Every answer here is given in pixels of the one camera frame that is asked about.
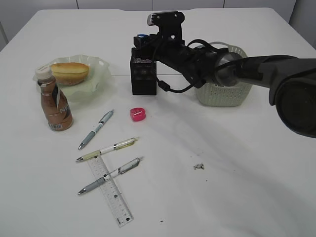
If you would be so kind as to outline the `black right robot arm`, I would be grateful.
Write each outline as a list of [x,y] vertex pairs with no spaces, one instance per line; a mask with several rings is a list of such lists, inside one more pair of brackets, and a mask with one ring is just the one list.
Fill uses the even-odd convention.
[[232,87],[239,82],[269,89],[269,103],[293,132],[316,135],[316,61],[289,55],[241,57],[198,39],[191,48],[182,40],[160,35],[134,37],[132,54],[159,61],[179,72],[189,87],[206,83]]

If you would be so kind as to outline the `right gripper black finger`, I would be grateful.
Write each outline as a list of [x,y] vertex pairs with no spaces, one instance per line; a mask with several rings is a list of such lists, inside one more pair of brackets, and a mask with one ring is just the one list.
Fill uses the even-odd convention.
[[139,38],[139,37],[135,36],[133,38],[133,40],[134,40],[133,43],[134,43],[135,48],[136,49],[141,49],[143,47],[146,47],[146,45],[150,42],[150,37],[148,37],[148,38]]

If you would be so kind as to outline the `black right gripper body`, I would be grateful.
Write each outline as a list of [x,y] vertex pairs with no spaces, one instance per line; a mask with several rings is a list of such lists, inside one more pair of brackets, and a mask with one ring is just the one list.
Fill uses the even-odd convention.
[[198,51],[184,45],[182,39],[165,39],[160,34],[145,37],[145,50],[149,58],[181,74],[197,74]]

